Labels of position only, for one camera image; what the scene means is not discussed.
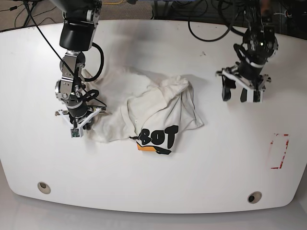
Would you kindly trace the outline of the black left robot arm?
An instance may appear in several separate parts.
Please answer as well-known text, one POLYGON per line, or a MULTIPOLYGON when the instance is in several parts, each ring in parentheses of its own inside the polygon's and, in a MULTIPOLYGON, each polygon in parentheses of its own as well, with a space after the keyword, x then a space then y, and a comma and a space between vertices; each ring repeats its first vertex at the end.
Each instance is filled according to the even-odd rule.
POLYGON ((272 81, 261 71, 278 49, 278 42, 272 15, 269 11, 261 15, 260 6, 259 0, 245 1, 244 16, 248 28, 243 35, 242 43, 233 45, 239 61, 215 74, 222 79, 222 99, 225 102, 231 99, 231 90, 240 85, 242 103, 261 103, 266 90, 265 83, 272 81))

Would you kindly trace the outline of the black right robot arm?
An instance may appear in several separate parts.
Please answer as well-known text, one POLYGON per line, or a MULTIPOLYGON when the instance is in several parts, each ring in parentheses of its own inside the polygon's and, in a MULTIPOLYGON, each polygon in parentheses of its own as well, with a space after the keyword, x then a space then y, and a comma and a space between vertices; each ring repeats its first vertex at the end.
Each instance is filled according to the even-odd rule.
POLYGON ((66 106, 56 114, 69 124, 71 136, 81 137, 92 126, 93 117, 105 111, 105 105, 87 103, 98 97, 98 90, 87 90, 86 83, 95 81, 104 66, 104 53, 93 42, 98 26, 102 1, 100 0, 54 0, 52 3, 62 11, 63 29, 59 45, 66 49, 60 60, 61 79, 56 83, 55 95, 66 106), (93 77, 82 75, 85 66, 84 52, 95 47, 100 53, 100 66, 93 77))

